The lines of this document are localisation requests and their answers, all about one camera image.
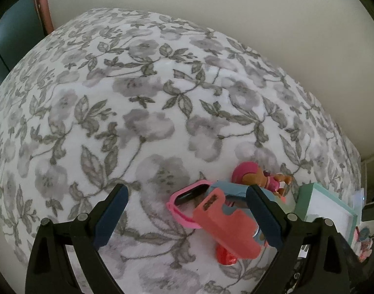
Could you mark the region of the teal rimmed white tray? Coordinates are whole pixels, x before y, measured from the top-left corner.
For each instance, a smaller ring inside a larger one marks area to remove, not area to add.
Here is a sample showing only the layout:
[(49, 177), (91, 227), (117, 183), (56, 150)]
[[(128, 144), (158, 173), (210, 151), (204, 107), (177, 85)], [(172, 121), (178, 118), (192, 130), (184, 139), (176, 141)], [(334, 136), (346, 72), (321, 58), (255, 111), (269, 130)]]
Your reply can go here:
[(310, 183), (299, 188), (294, 213), (305, 222), (320, 217), (331, 219), (337, 231), (352, 245), (358, 215), (320, 184)]

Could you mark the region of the pink smartwatch band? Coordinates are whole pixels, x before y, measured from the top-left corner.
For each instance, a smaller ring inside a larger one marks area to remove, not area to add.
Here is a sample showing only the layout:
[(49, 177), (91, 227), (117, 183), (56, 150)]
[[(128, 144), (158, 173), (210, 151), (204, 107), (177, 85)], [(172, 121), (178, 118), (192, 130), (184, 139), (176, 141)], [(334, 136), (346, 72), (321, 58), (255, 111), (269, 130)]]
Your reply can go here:
[(189, 186), (177, 190), (170, 196), (168, 202), (166, 203), (166, 208), (178, 224), (184, 228), (193, 230), (199, 230), (202, 228), (192, 218), (192, 216), (189, 216), (183, 212), (180, 206), (205, 195), (211, 184), (212, 182), (206, 179), (199, 180), (193, 184), (190, 184)]

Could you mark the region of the pink board by wall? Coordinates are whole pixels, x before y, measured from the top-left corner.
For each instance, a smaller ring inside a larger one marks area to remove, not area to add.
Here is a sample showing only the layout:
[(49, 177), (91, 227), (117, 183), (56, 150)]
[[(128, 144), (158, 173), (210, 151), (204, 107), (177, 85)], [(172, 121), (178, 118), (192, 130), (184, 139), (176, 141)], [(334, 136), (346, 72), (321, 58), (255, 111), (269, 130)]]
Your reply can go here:
[(54, 31), (48, 0), (34, 0), (35, 9), (46, 35)]

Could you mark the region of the floral grey white blanket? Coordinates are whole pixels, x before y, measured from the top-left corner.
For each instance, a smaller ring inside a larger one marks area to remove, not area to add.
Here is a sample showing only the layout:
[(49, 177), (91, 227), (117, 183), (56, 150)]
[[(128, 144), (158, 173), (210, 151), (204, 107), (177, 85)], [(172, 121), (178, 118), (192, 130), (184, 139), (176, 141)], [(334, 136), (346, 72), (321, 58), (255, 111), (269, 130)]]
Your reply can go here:
[(272, 250), (220, 266), (178, 224), (170, 195), (254, 161), (348, 205), (360, 155), (282, 68), (213, 29), (145, 11), (92, 9), (35, 45), (0, 86), (0, 225), (26, 268), (42, 218), (73, 220), (117, 183), (131, 195), (100, 255), (126, 293), (248, 293)]

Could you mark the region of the black box on floor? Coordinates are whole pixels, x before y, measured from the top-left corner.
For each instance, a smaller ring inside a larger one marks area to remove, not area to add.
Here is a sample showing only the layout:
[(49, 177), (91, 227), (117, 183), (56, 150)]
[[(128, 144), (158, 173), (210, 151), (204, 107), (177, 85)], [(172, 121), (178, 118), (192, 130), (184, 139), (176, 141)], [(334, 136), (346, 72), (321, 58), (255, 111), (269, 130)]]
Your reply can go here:
[(374, 220), (374, 203), (367, 204), (362, 209), (362, 222)]

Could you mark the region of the colourful clutter pile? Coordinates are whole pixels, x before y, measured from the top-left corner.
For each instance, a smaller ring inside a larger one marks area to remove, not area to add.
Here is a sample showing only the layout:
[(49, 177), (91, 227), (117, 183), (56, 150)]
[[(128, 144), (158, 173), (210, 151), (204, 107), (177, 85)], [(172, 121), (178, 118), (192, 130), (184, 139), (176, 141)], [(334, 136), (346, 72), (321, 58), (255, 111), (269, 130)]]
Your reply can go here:
[(372, 254), (373, 240), (370, 238), (370, 229), (356, 227), (354, 233), (353, 250), (360, 262), (364, 262)]

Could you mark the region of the pink brown puppy figure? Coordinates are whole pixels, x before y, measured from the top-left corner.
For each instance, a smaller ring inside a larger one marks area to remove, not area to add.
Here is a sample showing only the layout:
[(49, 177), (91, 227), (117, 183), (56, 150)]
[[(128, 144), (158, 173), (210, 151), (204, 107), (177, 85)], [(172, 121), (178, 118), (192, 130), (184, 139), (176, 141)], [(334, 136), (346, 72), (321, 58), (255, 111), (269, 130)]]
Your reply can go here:
[(289, 185), (292, 177), (284, 174), (271, 174), (252, 161), (240, 163), (233, 170), (231, 182), (243, 185), (258, 185), (261, 188), (271, 191), (279, 197), (282, 202), (286, 201), (285, 188), (281, 184)]

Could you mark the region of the coral blue folding toy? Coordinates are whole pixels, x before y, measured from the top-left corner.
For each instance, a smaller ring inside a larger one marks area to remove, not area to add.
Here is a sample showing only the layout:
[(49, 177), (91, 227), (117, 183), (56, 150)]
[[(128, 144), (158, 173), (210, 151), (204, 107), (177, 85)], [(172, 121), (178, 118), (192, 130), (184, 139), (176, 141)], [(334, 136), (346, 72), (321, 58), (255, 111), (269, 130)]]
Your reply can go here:
[(255, 259), (261, 251), (255, 241), (259, 225), (250, 209), (228, 206), (228, 196), (244, 201), (247, 187), (227, 181), (216, 181), (207, 190), (207, 196), (194, 209), (193, 219), (218, 244), (240, 259)]

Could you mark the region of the white router box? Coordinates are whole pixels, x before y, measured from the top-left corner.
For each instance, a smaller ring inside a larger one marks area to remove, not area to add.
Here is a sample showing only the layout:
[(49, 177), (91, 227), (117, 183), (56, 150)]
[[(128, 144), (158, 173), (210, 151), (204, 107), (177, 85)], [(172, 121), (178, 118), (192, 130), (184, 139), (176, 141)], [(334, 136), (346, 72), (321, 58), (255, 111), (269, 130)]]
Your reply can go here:
[(362, 215), (362, 209), (365, 204), (365, 190), (360, 188), (359, 190), (355, 191), (352, 195), (352, 207), (354, 212), (357, 214), (358, 218)]

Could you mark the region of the dark teal cabinet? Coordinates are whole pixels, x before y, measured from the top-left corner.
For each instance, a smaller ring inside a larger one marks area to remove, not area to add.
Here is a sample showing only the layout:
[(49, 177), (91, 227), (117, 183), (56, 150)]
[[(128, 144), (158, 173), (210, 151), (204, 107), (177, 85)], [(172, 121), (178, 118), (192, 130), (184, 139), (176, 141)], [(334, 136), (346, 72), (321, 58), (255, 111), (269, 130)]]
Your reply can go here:
[(18, 0), (0, 19), (0, 85), (46, 34), (34, 0)]

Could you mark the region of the red Lion small bottle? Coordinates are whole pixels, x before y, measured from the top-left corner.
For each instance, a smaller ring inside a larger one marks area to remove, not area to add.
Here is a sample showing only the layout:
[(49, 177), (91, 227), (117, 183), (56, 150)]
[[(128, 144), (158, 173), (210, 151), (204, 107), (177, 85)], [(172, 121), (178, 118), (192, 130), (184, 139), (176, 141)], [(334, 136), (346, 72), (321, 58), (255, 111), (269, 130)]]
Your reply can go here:
[[(266, 247), (266, 238), (260, 228), (257, 228), (257, 231), (255, 232), (255, 235), (253, 236), (253, 240), (257, 244), (257, 247), (258, 247), (257, 255), (253, 258), (255, 259), (261, 254), (263, 248)], [(218, 264), (220, 265), (233, 266), (238, 262), (239, 257), (232, 254), (229, 250), (227, 250), (222, 245), (216, 243), (216, 260)]]

